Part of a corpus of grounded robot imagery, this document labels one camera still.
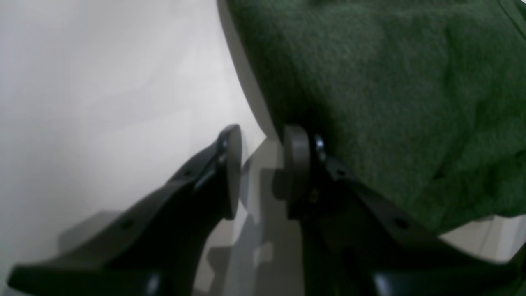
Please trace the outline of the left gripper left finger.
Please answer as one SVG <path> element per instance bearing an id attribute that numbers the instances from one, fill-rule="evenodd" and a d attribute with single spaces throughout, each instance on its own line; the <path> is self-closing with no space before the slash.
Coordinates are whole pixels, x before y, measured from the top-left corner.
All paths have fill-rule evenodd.
<path id="1" fill-rule="evenodd" d="M 210 233 L 235 219 L 241 168 L 242 132 L 233 124 L 90 240 L 15 265 L 9 288 L 32 296 L 190 296 Z"/>

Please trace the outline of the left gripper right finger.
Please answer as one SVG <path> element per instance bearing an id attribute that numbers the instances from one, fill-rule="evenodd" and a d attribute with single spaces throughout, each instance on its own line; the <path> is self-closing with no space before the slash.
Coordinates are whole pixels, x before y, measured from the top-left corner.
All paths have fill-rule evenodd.
<path id="1" fill-rule="evenodd" d="M 524 296 L 525 247 L 503 264 L 468 255 L 366 187 L 319 135 L 287 125 L 282 143 L 306 296 Z"/>

